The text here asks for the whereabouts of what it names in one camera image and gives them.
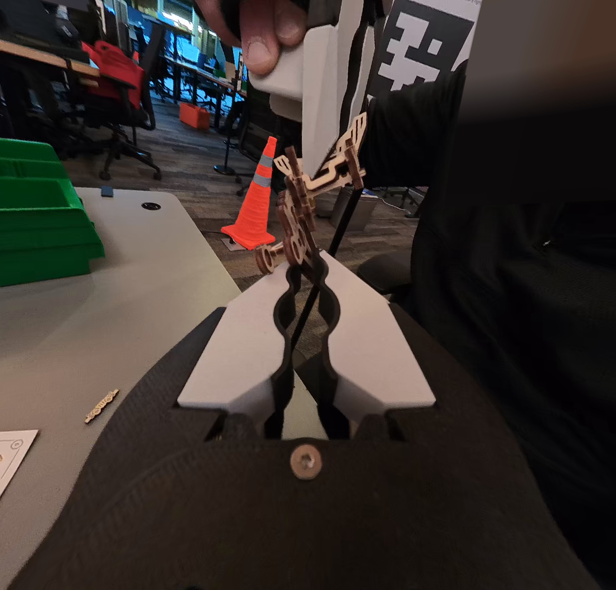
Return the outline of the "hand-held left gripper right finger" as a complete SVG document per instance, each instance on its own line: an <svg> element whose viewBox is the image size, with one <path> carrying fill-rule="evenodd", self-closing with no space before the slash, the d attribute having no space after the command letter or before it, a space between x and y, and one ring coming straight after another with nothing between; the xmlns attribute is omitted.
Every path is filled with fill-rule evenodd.
<svg viewBox="0 0 616 590"><path fill-rule="evenodd" d="M390 411L431 408L431 390L388 300L327 252L315 266L318 310L327 329L315 400L329 439Z"/></svg>

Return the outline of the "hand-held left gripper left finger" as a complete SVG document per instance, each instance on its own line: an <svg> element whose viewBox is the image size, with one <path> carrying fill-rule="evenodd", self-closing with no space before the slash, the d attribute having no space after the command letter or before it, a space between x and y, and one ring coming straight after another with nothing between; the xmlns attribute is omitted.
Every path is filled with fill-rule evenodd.
<svg viewBox="0 0 616 590"><path fill-rule="evenodd" d="M246 415L281 437L294 388L289 325L296 317L296 267L284 262L231 301L182 389L182 408Z"/></svg>

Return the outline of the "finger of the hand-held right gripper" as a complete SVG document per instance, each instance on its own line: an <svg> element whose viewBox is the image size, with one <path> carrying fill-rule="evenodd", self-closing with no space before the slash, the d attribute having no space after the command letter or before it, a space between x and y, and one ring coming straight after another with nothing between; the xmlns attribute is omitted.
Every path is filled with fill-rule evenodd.
<svg viewBox="0 0 616 590"><path fill-rule="evenodd" d="M361 17L361 55L357 87L354 94L354 115L364 111L366 90L374 56L374 25L379 16L379 0L364 0L364 12Z"/></svg>
<svg viewBox="0 0 616 590"><path fill-rule="evenodd" d="M352 41L362 17L362 0L311 0L304 37L304 172L313 177L341 132Z"/></svg>

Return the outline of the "wooden model frame part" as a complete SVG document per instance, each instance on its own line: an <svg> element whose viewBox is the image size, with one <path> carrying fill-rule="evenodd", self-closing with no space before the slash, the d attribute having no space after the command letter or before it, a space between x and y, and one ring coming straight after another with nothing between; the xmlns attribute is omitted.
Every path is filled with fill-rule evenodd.
<svg viewBox="0 0 616 590"><path fill-rule="evenodd" d="M335 188L351 185L356 190L364 188L365 169L358 155L365 139L367 112L354 117L350 128L339 138L332 152L311 177L302 174L305 189L311 195L330 192Z"/></svg>

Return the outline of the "wooden model lever assembly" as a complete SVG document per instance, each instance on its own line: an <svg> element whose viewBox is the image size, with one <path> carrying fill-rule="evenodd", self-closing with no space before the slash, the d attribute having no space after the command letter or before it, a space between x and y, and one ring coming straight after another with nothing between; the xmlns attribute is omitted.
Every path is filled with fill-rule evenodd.
<svg viewBox="0 0 616 590"><path fill-rule="evenodd" d="M291 267L300 267L310 278L318 248L312 236L315 219L306 187L309 176L304 174L302 160L297 158L293 146L285 148L285 154L274 163L285 174L286 190L279 194L275 207L282 240L255 248L256 263L261 273L268 275L274 272L277 259L284 257Z"/></svg>

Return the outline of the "person's right hand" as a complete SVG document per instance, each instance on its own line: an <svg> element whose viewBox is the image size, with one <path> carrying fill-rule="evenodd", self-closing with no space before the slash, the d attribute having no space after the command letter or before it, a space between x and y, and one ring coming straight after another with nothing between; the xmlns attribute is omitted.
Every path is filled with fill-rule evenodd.
<svg viewBox="0 0 616 590"><path fill-rule="evenodd" d="M246 67L265 76L283 47L303 41L309 0L193 0L222 42L240 47Z"/></svg>

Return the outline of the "black framed marker sign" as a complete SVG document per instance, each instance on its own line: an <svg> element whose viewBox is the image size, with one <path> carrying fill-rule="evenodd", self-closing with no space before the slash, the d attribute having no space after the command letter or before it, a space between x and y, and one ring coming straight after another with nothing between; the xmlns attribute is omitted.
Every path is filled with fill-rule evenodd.
<svg viewBox="0 0 616 590"><path fill-rule="evenodd" d="M370 95L434 82L465 62L482 0L388 0Z"/></svg>

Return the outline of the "black seat cushion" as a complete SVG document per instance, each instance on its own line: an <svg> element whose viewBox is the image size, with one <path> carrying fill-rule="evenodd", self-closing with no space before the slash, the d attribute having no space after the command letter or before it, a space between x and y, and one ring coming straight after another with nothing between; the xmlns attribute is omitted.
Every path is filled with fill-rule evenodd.
<svg viewBox="0 0 616 590"><path fill-rule="evenodd" d="M411 256L410 249L375 255L358 267L357 276L381 295L405 294L412 284Z"/></svg>

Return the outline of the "orange crate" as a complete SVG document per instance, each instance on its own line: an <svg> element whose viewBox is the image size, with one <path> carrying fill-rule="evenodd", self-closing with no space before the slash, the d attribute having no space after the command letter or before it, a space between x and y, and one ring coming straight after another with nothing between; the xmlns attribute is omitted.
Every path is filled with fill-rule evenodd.
<svg viewBox="0 0 616 590"><path fill-rule="evenodd" d="M192 103L184 101L180 103L179 119L183 124L195 130L209 131L210 129L210 112Z"/></svg>

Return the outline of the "small black stand round base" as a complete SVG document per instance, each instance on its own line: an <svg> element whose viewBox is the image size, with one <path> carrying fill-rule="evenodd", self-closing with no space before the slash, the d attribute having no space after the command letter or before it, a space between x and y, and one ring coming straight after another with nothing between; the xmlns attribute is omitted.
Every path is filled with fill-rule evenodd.
<svg viewBox="0 0 616 590"><path fill-rule="evenodd" d="M229 164L229 155L230 155L230 150L232 149L232 137L229 134L227 134L226 136L225 146L226 148L225 148L224 162L215 164L213 166L213 170L219 173L220 175L224 175L226 177L235 176L236 171Z"/></svg>

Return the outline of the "grey metal waste bin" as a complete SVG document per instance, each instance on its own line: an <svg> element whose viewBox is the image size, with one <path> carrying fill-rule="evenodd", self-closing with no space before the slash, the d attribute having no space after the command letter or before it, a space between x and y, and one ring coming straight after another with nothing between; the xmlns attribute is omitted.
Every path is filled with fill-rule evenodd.
<svg viewBox="0 0 616 590"><path fill-rule="evenodd" d="M341 188L336 198L332 214L329 218L331 226L337 228L343 218L347 206L349 205L350 198L353 194L353 188L347 186ZM358 203L354 209L350 221L347 225L347 232L363 232L366 225L369 223L373 211L376 207L376 203L379 201L379 197L373 194L371 191L364 189L359 197Z"/></svg>

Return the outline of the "orange red plastic piece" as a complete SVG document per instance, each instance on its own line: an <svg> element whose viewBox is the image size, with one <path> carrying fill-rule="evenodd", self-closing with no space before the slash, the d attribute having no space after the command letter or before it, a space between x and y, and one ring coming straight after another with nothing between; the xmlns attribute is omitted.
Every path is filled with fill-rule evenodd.
<svg viewBox="0 0 616 590"><path fill-rule="evenodd" d="M267 232L269 217L273 156L277 139L270 136L258 162L254 176L244 196L235 224L220 231L235 243L252 251L258 246L271 244L274 236Z"/></svg>

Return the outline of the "black floor stand pole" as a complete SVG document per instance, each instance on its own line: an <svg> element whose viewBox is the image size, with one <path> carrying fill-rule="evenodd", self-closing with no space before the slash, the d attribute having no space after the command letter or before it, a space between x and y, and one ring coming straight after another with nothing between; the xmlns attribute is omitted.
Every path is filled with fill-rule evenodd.
<svg viewBox="0 0 616 590"><path fill-rule="evenodd" d="M341 220L336 228L335 234L333 236L333 239L331 240L330 244L329 244L329 248L327 250L328 254L331 255L332 257L334 257L338 251L338 248L342 242L342 239L344 237L344 234L348 228L348 225L350 223L350 219L353 216L353 213L357 207L357 203L360 200L360 197L363 193L363 188L354 188L352 190L352 193L350 195L350 199L349 199L349 203L347 204L346 208L344 209L343 215L341 217ZM295 330L291 336L291 351L294 352L297 342L301 337L301 334L304 330L304 326L307 323L308 317L310 316L311 312L312 312L312 308L319 296L320 293L320 287L316 284L314 284L311 288L311 291L307 297L306 303L304 305L304 308L299 316L299 319L297 321L297 325L295 327Z"/></svg>

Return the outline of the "small toothed wooden part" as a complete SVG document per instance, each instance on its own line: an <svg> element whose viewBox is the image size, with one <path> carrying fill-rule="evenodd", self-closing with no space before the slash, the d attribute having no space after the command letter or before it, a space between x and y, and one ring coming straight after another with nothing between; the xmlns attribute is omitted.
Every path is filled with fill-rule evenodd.
<svg viewBox="0 0 616 590"><path fill-rule="evenodd" d="M88 412L88 414L83 420L83 423L87 425L87 424L90 424L92 421L94 421L98 416L100 416L103 410L114 401L114 399L117 397L118 394L119 394L119 389L113 389L109 391L104 396L104 398L100 400L94 406L94 408Z"/></svg>

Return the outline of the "black chair with red jacket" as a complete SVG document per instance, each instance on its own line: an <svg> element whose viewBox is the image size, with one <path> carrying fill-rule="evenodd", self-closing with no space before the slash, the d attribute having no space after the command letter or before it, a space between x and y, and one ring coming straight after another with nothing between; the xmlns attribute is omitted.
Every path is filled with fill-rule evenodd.
<svg viewBox="0 0 616 590"><path fill-rule="evenodd" d="M85 129L105 128L111 135L93 140L85 137L79 152L106 152L104 167L98 176L111 180L110 166L121 156L133 158L153 170L153 178L162 179L160 168L149 151L137 145L137 129L151 132L156 128L155 113L150 97L149 73L128 57L119 47L102 40L93 46L82 43L89 58L97 65L97 86L85 86L80 93L81 115Z"/></svg>

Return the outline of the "open instruction booklet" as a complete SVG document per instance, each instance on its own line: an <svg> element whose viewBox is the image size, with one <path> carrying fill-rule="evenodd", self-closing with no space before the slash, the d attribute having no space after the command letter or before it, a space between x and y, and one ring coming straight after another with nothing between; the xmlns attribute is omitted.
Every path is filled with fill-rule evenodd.
<svg viewBox="0 0 616 590"><path fill-rule="evenodd" d="M1 431L1 495L19 469L39 430Z"/></svg>

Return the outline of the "wooden top workbench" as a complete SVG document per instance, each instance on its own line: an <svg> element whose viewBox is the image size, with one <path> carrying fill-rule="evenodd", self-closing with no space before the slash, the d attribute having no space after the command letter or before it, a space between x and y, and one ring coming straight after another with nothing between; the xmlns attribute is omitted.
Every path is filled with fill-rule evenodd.
<svg viewBox="0 0 616 590"><path fill-rule="evenodd" d="M95 88L99 86L100 71L93 62L84 63L70 58L63 58L3 39L1 40L1 53L74 73L78 76L79 82L84 86Z"/></svg>

